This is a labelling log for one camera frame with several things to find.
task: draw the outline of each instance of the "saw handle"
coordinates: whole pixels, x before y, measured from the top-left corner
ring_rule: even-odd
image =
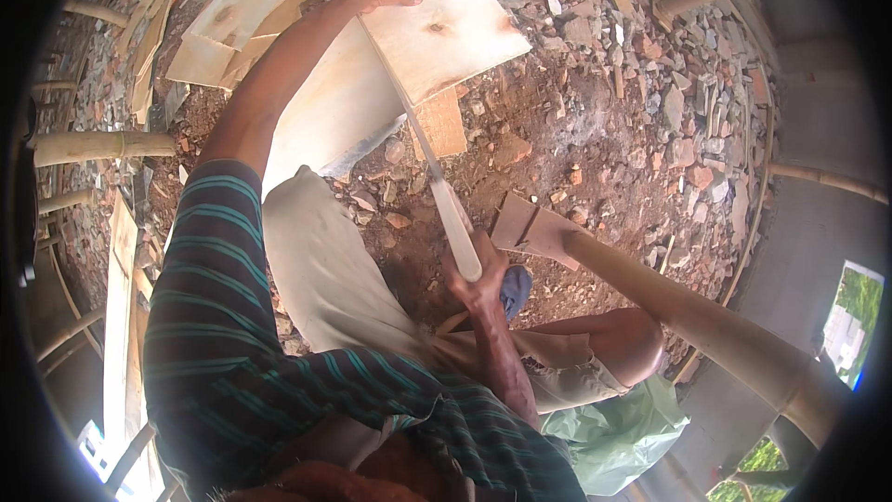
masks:
[[[440,219],[446,229],[446,238],[449,239],[452,255],[459,273],[469,283],[478,281],[484,275],[484,268],[480,265],[480,258],[474,250],[471,235],[468,234],[465,224],[462,222],[461,213],[464,209],[453,199],[455,193],[446,181],[434,179],[431,181],[433,200],[440,212]]]

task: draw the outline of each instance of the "sleeve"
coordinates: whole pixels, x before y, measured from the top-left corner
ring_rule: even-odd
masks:
[[[282,355],[260,192],[257,173],[232,159],[200,165],[186,182],[145,333],[152,405],[195,392],[248,359]]]

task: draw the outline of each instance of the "green plastic bag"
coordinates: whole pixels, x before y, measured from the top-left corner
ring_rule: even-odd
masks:
[[[675,387],[653,375],[627,394],[542,416],[542,434],[566,441],[586,494],[613,496],[650,469],[690,419]]]

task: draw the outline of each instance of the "striped shirt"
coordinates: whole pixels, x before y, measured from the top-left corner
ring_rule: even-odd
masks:
[[[264,272],[260,190],[238,161],[195,169],[151,297],[148,415],[190,499],[268,481],[273,455],[327,416],[404,431],[479,489],[584,499],[561,452],[466,376],[367,349],[285,355]]]

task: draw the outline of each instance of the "foliage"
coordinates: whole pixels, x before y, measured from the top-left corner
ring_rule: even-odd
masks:
[[[776,471],[786,469],[781,451],[767,438],[759,441],[739,466],[741,471]],[[750,487],[755,502],[781,502],[787,495],[783,490]],[[744,502],[741,487],[735,482],[723,482],[707,496],[710,502]]]
[[[864,330],[864,342],[861,350],[852,363],[852,368],[843,371],[848,374],[848,385],[853,386],[861,367],[864,366],[864,357],[867,348],[871,344],[873,329],[877,324],[879,315],[879,302],[883,296],[883,284],[871,279],[864,273],[856,272],[847,267],[842,273],[842,283],[837,292],[836,304],[845,308],[848,314],[861,321],[861,329]]]

